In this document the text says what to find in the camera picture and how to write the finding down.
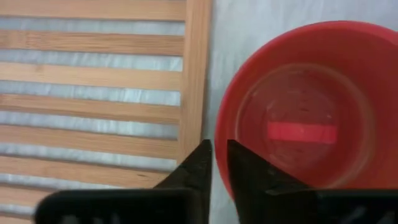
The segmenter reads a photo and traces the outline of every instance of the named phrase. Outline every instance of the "red plastic bowl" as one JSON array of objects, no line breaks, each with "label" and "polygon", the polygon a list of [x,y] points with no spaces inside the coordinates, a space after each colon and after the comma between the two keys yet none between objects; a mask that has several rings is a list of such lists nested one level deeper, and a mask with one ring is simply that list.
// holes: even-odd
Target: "red plastic bowl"
[{"label": "red plastic bowl", "polygon": [[239,69],[221,102],[216,160],[226,143],[318,188],[397,188],[398,35],[364,22],[321,22],[280,35]]}]

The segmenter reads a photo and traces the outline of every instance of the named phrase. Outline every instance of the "red label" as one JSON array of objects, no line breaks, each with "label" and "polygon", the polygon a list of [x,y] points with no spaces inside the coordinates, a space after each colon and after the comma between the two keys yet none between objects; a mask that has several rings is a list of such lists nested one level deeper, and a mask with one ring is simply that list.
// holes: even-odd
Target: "red label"
[{"label": "red label", "polygon": [[337,139],[337,127],[333,125],[268,122],[267,130],[268,138],[273,140],[333,144]]}]

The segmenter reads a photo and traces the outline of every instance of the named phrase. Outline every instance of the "white surface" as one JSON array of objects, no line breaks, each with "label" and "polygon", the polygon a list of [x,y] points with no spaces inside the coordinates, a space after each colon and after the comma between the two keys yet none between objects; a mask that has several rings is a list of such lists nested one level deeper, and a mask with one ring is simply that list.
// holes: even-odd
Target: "white surface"
[{"label": "white surface", "polygon": [[[261,45],[293,28],[320,21],[366,21],[398,30],[398,0],[214,0],[213,32],[208,69],[208,99],[204,137],[213,138],[217,110],[223,93],[239,66]],[[67,30],[75,32],[117,32],[128,34],[183,34],[183,24],[171,22],[78,21],[63,19],[0,19],[0,29]],[[179,57],[39,52],[34,50],[0,50],[0,60],[25,63],[51,63],[116,68],[181,70]],[[38,83],[0,82],[0,93],[25,93],[96,100],[160,103],[179,105],[176,92],[100,88],[87,86],[48,85]],[[0,112],[0,123],[29,124],[80,129],[101,133],[154,135],[175,138],[177,128],[133,122],[43,116]],[[42,146],[0,144],[1,153],[29,154],[68,158],[124,166],[173,169],[170,160],[82,152],[74,149],[49,150]],[[111,187],[88,185],[54,179],[24,179],[0,174],[0,182],[51,185],[61,189]],[[211,196],[212,223],[238,223],[233,202],[228,197],[214,166]],[[0,210],[26,213],[26,208],[1,205]]]}]

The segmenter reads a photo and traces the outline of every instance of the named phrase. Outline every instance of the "wooden slat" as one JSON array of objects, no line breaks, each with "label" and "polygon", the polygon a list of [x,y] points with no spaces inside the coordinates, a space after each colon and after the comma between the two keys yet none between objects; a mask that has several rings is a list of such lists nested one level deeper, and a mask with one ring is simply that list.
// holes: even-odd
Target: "wooden slat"
[{"label": "wooden slat", "polygon": [[52,128],[0,125],[0,142],[175,159],[177,141]]},{"label": "wooden slat", "polygon": [[25,218],[17,218],[17,217],[6,217],[6,216],[1,216],[0,214],[0,223],[1,224],[34,224],[29,219]]},{"label": "wooden slat", "polygon": [[10,156],[0,156],[0,172],[129,188],[153,187],[168,175],[165,172]]},{"label": "wooden slat", "polygon": [[178,124],[180,112],[178,106],[13,94],[0,95],[0,110],[164,124]]},{"label": "wooden slat", "polygon": [[178,161],[200,143],[212,0],[187,0]]},{"label": "wooden slat", "polygon": [[0,16],[183,21],[185,1],[1,0]]},{"label": "wooden slat", "polygon": [[182,55],[183,36],[0,30],[0,48]]},{"label": "wooden slat", "polygon": [[0,62],[0,80],[179,90],[180,79],[181,72]]},{"label": "wooden slat", "polygon": [[0,184],[0,203],[35,207],[43,198],[53,192],[55,191],[36,187]]}]

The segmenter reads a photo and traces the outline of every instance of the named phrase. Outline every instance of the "wooden dish rack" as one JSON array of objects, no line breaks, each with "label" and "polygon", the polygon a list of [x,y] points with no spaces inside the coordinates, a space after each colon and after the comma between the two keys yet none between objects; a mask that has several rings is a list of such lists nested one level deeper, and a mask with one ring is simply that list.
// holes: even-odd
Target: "wooden dish rack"
[{"label": "wooden dish rack", "polygon": [[[0,110],[5,111],[175,124],[179,126],[178,140],[0,125],[1,142],[176,159],[177,162],[184,160],[199,144],[211,0],[0,0],[0,16],[185,22],[184,36],[0,30],[0,49],[182,56],[182,72],[0,62],[0,80],[178,90],[180,106],[0,95]],[[11,155],[0,155],[0,172],[127,188],[153,187],[168,175],[153,170]],[[0,203],[34,207],[51,192],[2,184]],[[0,223],[30,222],[26,217],[0,213]]]}]

